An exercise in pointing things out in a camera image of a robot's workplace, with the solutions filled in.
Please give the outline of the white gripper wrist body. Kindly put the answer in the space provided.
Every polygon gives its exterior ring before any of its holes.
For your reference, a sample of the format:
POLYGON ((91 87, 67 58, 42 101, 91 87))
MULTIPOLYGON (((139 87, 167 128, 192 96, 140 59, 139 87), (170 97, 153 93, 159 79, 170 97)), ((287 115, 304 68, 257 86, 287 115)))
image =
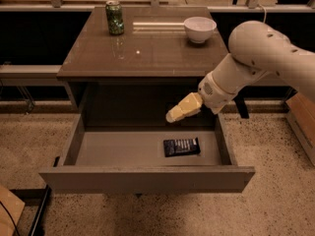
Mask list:
POLYGON ((203 104, 211 109, 214 114, 220 113, 236 97, 235 93, 228 93, 219 87, 214 80, 213 73, 209 73, 199 83, 198 93, 203 99, 203 104))

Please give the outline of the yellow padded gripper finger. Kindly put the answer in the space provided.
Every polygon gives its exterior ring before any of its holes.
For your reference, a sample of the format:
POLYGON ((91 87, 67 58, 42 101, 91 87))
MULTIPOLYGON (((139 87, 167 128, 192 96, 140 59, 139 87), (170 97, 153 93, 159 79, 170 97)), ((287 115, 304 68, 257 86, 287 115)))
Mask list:
POLYGON ((196 115, 200 112, 202 105, 203 99, 201 95, 197 92, 191 92, 166 113, 166 121, 174 123, 186 117, 196 115))

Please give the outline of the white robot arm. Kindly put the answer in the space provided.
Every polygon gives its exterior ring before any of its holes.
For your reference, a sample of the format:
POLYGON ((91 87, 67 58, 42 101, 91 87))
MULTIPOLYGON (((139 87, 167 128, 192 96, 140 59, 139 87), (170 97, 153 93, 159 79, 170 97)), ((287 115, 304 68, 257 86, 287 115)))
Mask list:
POLYGON ((270 26, 248 21, 237 26, 228 39, 229 53, 166 114, 177 122, 200 112, 203 106, 218 114, 246 86, 274 74, 315 101, 315 53, 293 45, 270 26))

